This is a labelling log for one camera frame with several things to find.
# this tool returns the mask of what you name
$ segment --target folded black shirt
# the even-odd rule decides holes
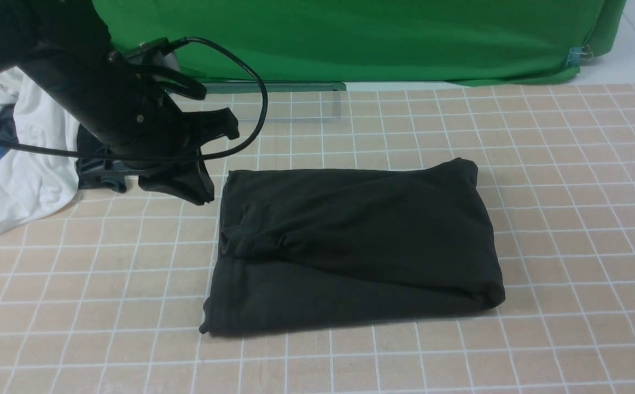
[[[477,166],[230,172],[200,332],[473,314],[504,301]]]

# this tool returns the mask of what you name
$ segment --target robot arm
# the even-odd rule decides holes
[[[142,189],[202,205],[214,199],[214,186],[200,147],[238,138],[237,119],[229,109],[183,113],[174,104],[169,83],[153,74],[205,98],[200,83],[168,67],[177,47],[162,39],[120,54],[92,0],[0,0],[0,72],[18,66],[112,154],[141,158],[105,160],[95,174],[139,175]],[[183,162],[148,160],[157,157]]]

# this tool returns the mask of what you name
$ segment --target black cable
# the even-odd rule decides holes
[[[239,57],[235,56],[234,54],[232,54],[232,52],[229,52],[229,50],[221,47],[220,45],[211,42],[210,40],[206,40],[205,38],[186,37],[180,40],[176,40],[175,42],[172,42],[170,44],[170,50],[167,50],[167,54],[173,52],[174,50],[177,50],[178,48],[184,47],[189,43],[202,43],[206,47],[213,48],[214,50],[217,50],[217,52],[222,53],[226,57],[230,58],[230,60],[232,60],[238,66],[242,67],[242,69],[245,70],[247,74],[254,78],[254,80],[257,82],[257,85],[259,86],[259,91],[261,92],[261,112],[259,113],[257,126],[254,128],[254,131],[252,131],[252,134],[250,134],[245,141],[243,141],[236,147],[224,150],[223,152],[197,155],[196,157],[136,157],[135,155],[81,154],[79,152],[74,152],[73,150],[37,147],[35,145],[20,144],[18,142],[8,142],[4,140],[0,140],[0,147],[13,150],[22,150],[23,152],[30,152],[32,154],[58,155],[58,157],[71,157],[75,159],[147,161],[156,163],[196,163],[198,161],[204,160],[222,159],[224,157],[228,157],[228,155],[233,155],[237,152],[240,152],[244,148],[249,147],[249,145],[257,139],[259,133],[261,132],[261,128],[266,121],[269,101],[269,95],[266,89],[266,85],[264,84],[264,81],[261,79],[261,77],[259,77],[259,75],[257,75],[257,73],[254,72],[254,70],[252,70],[250,66],[242,62]]]

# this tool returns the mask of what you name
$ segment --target green screen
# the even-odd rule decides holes
[[[625,0],[95,0],[114,43],[198,36],[276,82],[449,80],[469,85],[572,78],[571,48],[612,45]],[[246,79],[201,45],[184,72]]]

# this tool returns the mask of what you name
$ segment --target beige cutting mat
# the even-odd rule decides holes
[[[95,190],[0,235],[0,392],[635,394],[635,85],[271,99],[261,137],[208,163],[217,190],[235,168],[472,159],[507,301],[465,320],[201,337],[218,202]],[[203,108],[232,107],[247,135],[258,100]]]

